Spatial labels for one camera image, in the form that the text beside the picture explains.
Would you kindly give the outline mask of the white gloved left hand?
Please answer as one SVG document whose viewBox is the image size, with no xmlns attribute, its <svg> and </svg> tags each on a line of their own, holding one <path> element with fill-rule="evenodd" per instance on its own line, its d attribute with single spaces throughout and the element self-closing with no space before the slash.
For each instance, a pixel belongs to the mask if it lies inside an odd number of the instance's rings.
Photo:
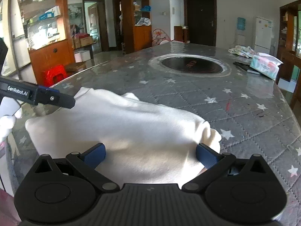
<svg viewBox="0 0 301 226">
<path fill-rule="evenodd" d="M 3 97 L 1 100 L 1 143 L 3 143 L 13 127 L 16 120 L 22 118 L 22 108 L 20 103 L 10 97 Z"/>
</svg>

